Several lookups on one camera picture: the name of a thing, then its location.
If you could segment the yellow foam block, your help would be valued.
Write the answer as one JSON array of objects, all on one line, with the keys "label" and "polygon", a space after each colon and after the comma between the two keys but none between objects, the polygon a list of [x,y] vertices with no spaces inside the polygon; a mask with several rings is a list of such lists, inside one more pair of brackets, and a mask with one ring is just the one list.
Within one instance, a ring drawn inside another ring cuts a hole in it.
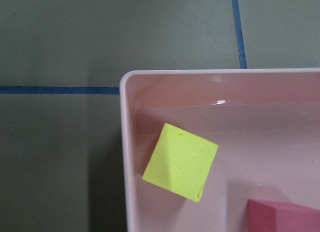
[{"label": "yellow foam block", "polygon": [[200,202],[219,146],[165,123],[142,179]]}]

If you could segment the red foam block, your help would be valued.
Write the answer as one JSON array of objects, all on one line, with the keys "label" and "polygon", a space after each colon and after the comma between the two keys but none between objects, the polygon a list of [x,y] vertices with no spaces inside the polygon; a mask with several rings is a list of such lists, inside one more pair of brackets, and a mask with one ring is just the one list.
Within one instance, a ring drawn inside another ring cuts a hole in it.
[{"label": "red foam block", "polygon": [[247,202],[248,231],[319,231],[320,211],[275,201]]}]

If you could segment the pink plastic bin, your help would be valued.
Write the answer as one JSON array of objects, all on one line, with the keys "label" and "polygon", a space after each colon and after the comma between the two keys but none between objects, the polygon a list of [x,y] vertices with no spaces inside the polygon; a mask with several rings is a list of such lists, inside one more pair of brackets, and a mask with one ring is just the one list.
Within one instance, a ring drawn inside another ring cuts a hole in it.
[{"label": "pink plastic bin", "polygon": [[[247,231],[249,199],[320,207],[320,71],[132,71],[120,81],[128,231]],[[164,123],[218,144],[200,202],[142,180]]]}]

